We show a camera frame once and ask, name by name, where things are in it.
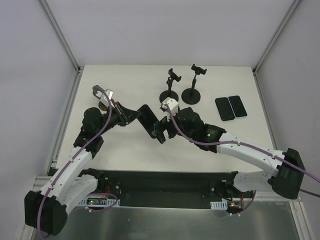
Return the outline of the black phone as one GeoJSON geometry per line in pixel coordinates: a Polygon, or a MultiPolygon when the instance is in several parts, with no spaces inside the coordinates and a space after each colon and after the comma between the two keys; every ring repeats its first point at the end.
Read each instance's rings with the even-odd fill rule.
{"type": "Polygon", "coordinates": [[[222,121],[225,122],[235,119],[235,115],[227,97],[216,98],[215,104],[222,121]]]}
{"type": "Polygon", "coordinates": [[[138,121],[146,130],[148,135],[151,138],[156,139],[157,136],[155,135],[155,124],[159,122],[158,118],[147,104],[142,105],[138,109],[138,112],[140,112],[140,116],[137,118],[138,121]]]}

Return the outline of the wooden-base phone stand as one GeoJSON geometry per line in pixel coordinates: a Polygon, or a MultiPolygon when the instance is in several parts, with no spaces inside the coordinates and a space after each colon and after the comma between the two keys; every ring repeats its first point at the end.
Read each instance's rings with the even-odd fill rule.
{"type": "Polygon", "coordinates": [[[98,107],[100,110],[105,111],[105,112],[108,110],[108,107],[105,106],[101,101],[98,103],[98,107]]]}

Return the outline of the black round-base phone stand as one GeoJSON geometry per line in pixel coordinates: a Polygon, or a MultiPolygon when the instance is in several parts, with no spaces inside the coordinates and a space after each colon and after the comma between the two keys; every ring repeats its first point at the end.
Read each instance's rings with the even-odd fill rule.
{"type": "Polygon", "coordinates": [[[193,64],[191,66],[191,70],[194,71],[194,77],[192,79],[191,87],[186,88],[182,92],[181,99],[188,105],[195,105],[201,100],[201,94],[196,89],[197,76],[205,75],[207,73],[207,69],[203,69],[200,66],[196,66],[195,64],[193,64]]]}

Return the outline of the light blue cased phone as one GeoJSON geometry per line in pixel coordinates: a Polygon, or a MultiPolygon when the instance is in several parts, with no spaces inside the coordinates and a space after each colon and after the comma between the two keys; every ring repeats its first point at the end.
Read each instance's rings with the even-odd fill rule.
{"type": "Polygon", "coordinates": [[[235,118],[240,119],[240,118],[246,118],[248,116],[248,113],[239,95],[228,96],[227,98],[235,118]]]}

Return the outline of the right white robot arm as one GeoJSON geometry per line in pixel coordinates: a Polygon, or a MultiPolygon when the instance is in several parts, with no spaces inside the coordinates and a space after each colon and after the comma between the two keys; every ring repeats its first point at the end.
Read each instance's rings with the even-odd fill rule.
{"type": "Polygon", "coordinates": [[[240,139],[221,127],[204,123],[190,107],[152,123],[151,134],[161,143],[165,142],[164,131],[169,138],[185,137],[201,150],[231,156],[260,169],[237,171],[233,180],[225,184],[228,196],[234,198],[242,192],[272,190],[286,199],[298,198],[305,167],[297,150],[263,148],[240,139]]]}

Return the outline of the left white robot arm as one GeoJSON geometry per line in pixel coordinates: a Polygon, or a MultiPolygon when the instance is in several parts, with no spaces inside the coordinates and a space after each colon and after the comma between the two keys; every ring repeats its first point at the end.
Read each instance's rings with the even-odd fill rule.
{"type": "Polygon", "coordinates": [[[38,191],[29,191],[24,198],[25,224],[56,236],[64,228],[72,210],[90,193],[105,191],[106,183],[101,172],[90,170],[79,177],[82,170],[94,159],[104,140],[102,134],[115,126],[125,127],[141,113],[112,102],[107,113],[97,107],[88,108],[82,119],[80,132],[71,152],[51,179],[38,191]]]}

